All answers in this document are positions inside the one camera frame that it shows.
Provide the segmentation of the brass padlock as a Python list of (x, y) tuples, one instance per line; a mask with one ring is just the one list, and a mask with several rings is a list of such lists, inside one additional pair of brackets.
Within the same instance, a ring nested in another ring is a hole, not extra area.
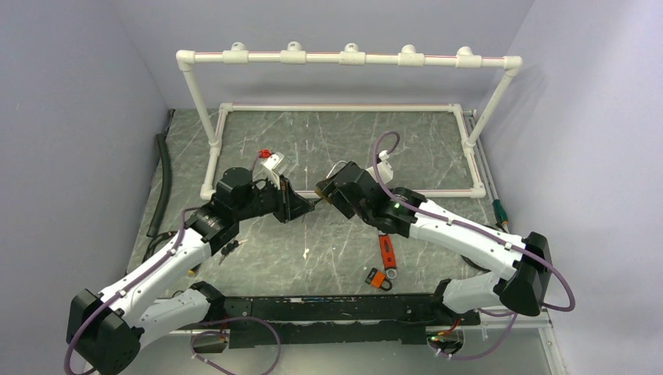
[(324, 179), (316, 183), (316, 194), (324, 200), (328, 195), (332, 195), (336, 189), (335, 176), (347, 164), (345, 160), (338, 161), (327, 173)]

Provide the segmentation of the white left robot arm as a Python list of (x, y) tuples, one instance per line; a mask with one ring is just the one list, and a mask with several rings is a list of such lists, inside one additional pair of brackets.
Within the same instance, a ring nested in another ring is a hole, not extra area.
[(172, 241), (114, 284), (98, 293), (84, 289), (73, 298), (65, 373), (73, 373), (70, 362), (78, 353), (93, 371), (118, 374), (142, 348), (172, 330), (194, 323), (218, 326), (227, 315), (226, 298), (207, 282), (197, 282), (164, 302), (158, 299), (189, 270), (216, 254), (232, 252), (241, 221), (271, 214), (287, 223), (314, 208), (283, 175), (254, 180), (244, 167), (226, 170), (206, 204), (182, 210)]

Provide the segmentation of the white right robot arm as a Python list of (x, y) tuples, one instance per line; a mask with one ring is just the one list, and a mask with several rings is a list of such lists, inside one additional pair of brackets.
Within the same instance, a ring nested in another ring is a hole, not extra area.
[(486, 270), (477, 277), (440, 282), (430, 305), (438, 323), (449, 324), (462, 313), (495, 305), (524, 316), (540, 314), (552, 276), (550, 248), (542, 234), (500, 232), (411, 189), (385, 190), (354, 162), (318, 182), (316, 192), (347, 218), (359, 216), (383, 233), (440, 245)]

